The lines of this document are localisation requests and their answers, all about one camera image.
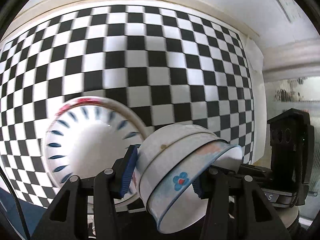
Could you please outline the white bowl red pattern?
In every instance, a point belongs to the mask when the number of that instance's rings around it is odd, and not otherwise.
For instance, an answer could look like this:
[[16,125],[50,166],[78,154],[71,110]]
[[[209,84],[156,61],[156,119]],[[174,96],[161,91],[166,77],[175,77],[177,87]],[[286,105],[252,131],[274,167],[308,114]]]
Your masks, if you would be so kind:
[[227,142],[221,138],[215,139],[212,135],[204,133],[193,134],[179,140],[161,152],[147,167],[141,180],[136,183],[136,190],[144,203],[159,184],[159,182],[180,162],[191,153],[212,141]]

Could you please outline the white plate blue leaf rim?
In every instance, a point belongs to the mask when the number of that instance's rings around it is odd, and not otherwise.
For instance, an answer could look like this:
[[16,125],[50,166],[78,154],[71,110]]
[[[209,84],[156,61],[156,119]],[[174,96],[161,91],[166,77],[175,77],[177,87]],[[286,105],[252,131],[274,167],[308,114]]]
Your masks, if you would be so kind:
[[130,145],[148,136],[141,118],[109,98],[82,96],[66,101],[41,140],[42,163],[58,188],[73,175],[94,177],[112,167]]

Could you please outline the plain white bowl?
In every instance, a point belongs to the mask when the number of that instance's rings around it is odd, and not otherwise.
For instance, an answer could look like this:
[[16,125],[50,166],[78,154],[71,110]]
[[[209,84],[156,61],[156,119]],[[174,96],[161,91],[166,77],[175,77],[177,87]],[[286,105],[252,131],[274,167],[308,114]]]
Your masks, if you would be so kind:
[[212,135],[214,140],[218,139],[216,134],[199,125],[172,124],[150,134],[138,148],[138,159],[134,172],[137,184],[147,167],[161,152],[183,138],[200,133]]

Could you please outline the frosted glass sliding door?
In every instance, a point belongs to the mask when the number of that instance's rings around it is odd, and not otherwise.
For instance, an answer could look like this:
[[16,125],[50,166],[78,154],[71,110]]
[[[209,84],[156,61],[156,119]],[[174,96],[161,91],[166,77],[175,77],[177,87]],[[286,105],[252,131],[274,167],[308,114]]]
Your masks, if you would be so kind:
[[315,146],[309,193],[300,216],[315,219],[319,211],[319,77],[300,77],[265,83],[267,117],[295,108],[310,115],[315,129]]

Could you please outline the blue cabinet door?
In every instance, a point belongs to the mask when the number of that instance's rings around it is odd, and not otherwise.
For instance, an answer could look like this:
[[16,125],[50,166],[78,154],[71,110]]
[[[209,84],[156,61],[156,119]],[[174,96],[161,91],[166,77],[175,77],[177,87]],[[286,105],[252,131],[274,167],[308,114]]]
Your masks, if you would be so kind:
[[[23,237],[25,237],[23,226],[21,224],[21,220],[18,215],[16,205],[12,195],[3,189],[1,189],[0,195],[1,195],[1,203],[4,206],[4,210],[5,210],[5,214],[7,215],[7,218],[9,219],[11,224],[15,227],[15,229]],[[45,213],[46,209],[34,204],[30,204],[29,202],[25,202],[23,200],[19,200],[19,202],[22,207],[22,211],[25,217],[26,224],[28,226],[29,233],[30,235],[32,235],[39,221],[41,220],[43,214]]]

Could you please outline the black white checkered mat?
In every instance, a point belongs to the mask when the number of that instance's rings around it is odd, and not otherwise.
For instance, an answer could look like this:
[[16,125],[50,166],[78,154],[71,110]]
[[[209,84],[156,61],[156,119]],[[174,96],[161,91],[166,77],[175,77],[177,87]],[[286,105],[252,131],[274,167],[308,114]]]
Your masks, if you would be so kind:
[[40,140],[58,108],[84,95],[121,102],[152,130],[203,126],[252,161],[253,91],[237,31],[185,9],[77,9],[1,48],[1,162],[21,200],[47,207],[55,197]]

